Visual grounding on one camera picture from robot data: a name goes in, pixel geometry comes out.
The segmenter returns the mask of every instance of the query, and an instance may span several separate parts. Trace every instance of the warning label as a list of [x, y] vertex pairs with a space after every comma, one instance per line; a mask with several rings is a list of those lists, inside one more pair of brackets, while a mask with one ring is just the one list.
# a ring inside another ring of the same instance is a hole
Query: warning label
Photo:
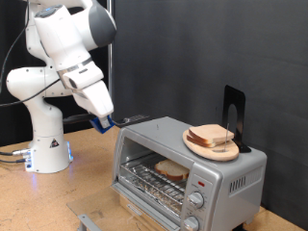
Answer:
[[56, 147], [59, 146], [59, 143], [56, 141], [56, 139], [52, 140], [51, 144], [50, 144], [50, 148], [52, 147]]

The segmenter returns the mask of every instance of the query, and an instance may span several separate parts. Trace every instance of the cable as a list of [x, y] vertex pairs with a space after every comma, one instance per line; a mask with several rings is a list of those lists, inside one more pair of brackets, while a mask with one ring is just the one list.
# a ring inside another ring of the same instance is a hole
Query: cable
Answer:
[[1, 156], [12, 156], [13, 154], [10, 152], [0, 152]]
[[10, 107], [10, 106], [14, 106], [17, 104], [21, 104], [24, 103], [26, 101], [29, 101], [30, 99], [33, 99], [34, 97], [38, 96], [39, 94], [41, 94], [43, 91], [49, 89], [51, 86], [53, 86], [54, 84], [58, 83], [60, 81], [60, 79], [56, 80], [55, 82], [53, 82], [52, 84], [48, 85], [46, 88], [44, 88], [43, 90], [40, 90], [38, 93], [36, 93], [35, 95], [32, 95], [29, 98], [26, 98], [24, 100], [21, 101], [17, 101], [17, 102], [13, 102], [13, 103], [9, 103], [9, 104], [0, 104], [0, 108], [4, 108], [4, 107]]
[[14, 41], [13, 45], [11, 46], [4, 62], [3, 62], [3, 65], [2, 65], [2, 71], [1, 71], [1, 76], [0, 76], [0, 94], [2, 92], [2, 83], [3, 83], [3, 75], [4, 75], [4, 71], [6, 69], [6, 64], [7, 64], [7, 60], [11, 54], [11, 51], [13, 49], [13, 47], [15, 46], [15, 44], [17, 43], [17, 41], [20, 39], [20, 37], [22, 36], [22, 34], [25, 32], [26, 28], [28, 27], [28, 24], [29, 24], [29, 20], [30, 20], [30, 16], [29, 16], [29, 0], [27, 0], [27, 6], [28, 6], [28, 19], [27, 19], [27, 23], [25, 25], [25, 27], [23, 28], [23, 30], [20, 32], [19, 36], [17, 37], [17, 39]]
[[19, 160], [13, 161], [13, 162], [7, 162], [7, 161], [0, 160], [0, 162], [9, 163], [9, 164], [25, 163], [25, 162], [26, 162], [26, 159], [19, 159]]

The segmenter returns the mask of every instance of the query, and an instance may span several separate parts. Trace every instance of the bread slice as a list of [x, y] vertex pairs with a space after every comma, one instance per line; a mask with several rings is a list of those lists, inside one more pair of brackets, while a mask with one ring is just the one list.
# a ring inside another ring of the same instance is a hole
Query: bread slice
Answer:
[[181, 165], [173, 162], [172, 160], [164, 160], [155, 165], [155, 170], [159, 174], [165, 175], [169, 180], [179, 181], [187, 179], [190, 174], [188, 168], [182, 167]]
[[[204, 143], [224, 142], [226, 133], [227, 130], [218, 124], [207, 124], [190, 128], [190, 136]], [[230, 141], [233, 138], [234, 134], [229, 131], [227, 140]]]
[[223, 142], [212, 142], [212, 143], [205, 143], [202, 141], [199, 141], [197, 139], [194, 139], [190, 134], [187, 135], [187, 140], [190, 142], [193, 142], [195, 144], [198, 144], [200, 146], [204, 146], [204, 147], [215, 147], [216, 145], [220, 145]]

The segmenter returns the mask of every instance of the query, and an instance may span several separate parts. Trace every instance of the toaster oven control panel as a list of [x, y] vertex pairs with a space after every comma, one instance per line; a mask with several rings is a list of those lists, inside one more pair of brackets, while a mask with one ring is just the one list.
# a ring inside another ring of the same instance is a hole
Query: toaster oven control panel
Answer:
[[208, 201], [211, 197], [213, 184], [194, 174], [187, 196], [187, 210], [184, 219], [186, 230], [202, 230], [205, 223]]

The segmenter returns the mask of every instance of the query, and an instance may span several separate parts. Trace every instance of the oven rack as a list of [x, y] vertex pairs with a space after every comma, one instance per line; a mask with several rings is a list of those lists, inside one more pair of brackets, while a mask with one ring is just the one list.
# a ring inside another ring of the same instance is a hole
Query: oven rack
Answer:
[[171, 181], [164, 175], [157, 173], [155, 165], [165, 159], [165, 157], [153, 153], [123, 164], [121, 167], [133, 174], [131, 177], [126, 177], [126, 180], [137, 188], [142, 188], [147, 193], [158, 197], [163, 203], [180, 213], [187, 179]]

